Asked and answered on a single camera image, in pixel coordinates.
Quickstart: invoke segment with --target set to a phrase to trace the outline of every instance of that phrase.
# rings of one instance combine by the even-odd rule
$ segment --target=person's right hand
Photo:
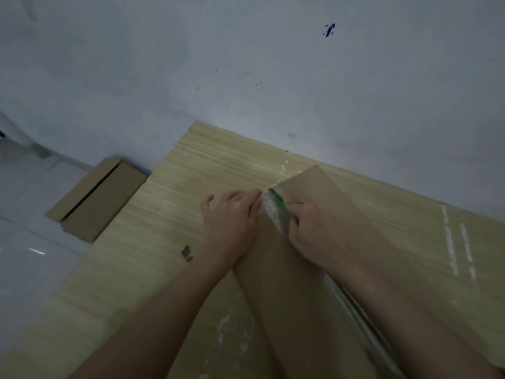
[[[281,196],[287,211],[293,215],[289,240],[300,254],[326,271],[341,262],[347,249],[331,211],[317,203],[296,203],[286,194]]]

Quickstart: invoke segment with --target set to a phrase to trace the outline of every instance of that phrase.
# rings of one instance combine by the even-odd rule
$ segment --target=cardboard sheet
[[[478,351],[484,345],[450,305],[318,167],[279,184],[297,199],[329,207],[345,241]],[[381,377],[322,283],[267,214],[258,218],[252,250],[235,276],[289,379]]]

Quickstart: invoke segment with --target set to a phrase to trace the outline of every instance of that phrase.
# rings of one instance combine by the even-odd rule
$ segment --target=wooden board
[[[202,245],[203,196],[264,189],[314,164],[196,122],[45,302],[33,325],[0,361],[0,377],[65,377],[184,266],[180,252],[186,245],[193,252]],[[489,359],[505,365],[505,224],[321,167],[483,338]],[[443,207],[458,275],[448,256]],[[232,274],[205,302],[169,377],[205,375],[280,376]]]

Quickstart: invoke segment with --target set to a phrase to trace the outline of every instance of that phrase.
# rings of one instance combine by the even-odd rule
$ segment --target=floor
[[[88,249],[44,217],[86,173],[0,140],[0,356]]]

